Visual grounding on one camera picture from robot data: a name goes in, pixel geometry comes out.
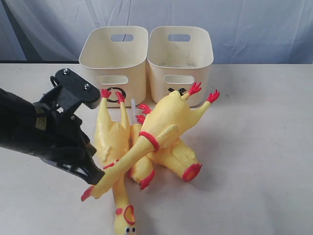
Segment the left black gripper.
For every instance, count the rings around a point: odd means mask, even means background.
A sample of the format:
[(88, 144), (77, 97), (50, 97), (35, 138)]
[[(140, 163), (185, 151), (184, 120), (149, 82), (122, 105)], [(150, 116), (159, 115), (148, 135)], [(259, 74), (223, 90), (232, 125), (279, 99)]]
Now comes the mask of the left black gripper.
[(96, 148), (82, 131), (82, 120), (74, 113), (81, 104), (95, 109), (100, 103), (100, 91), (70, 68), (57, 71), (50, 77), (54, 88), (38, 102), (45, 108), (39, 116), (46, 118), (47, 137), (52, 137), (45, 147), (43, 161), (90, 185), (96, 185), (105, 175), (93, 156)]

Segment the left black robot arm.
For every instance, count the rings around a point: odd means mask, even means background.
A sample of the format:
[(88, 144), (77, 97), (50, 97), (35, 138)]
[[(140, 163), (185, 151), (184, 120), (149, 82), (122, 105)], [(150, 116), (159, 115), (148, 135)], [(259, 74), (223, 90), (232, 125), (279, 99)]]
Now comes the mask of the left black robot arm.
[(100, 91), (69, 68), (57, 71), (50, 81), (53, 89), (35, 103), (1, 89), (0, 145), (96, 185), (105, 173), (93, 161), (96, 148), (75, 111), (81, 104), (95, 109)]

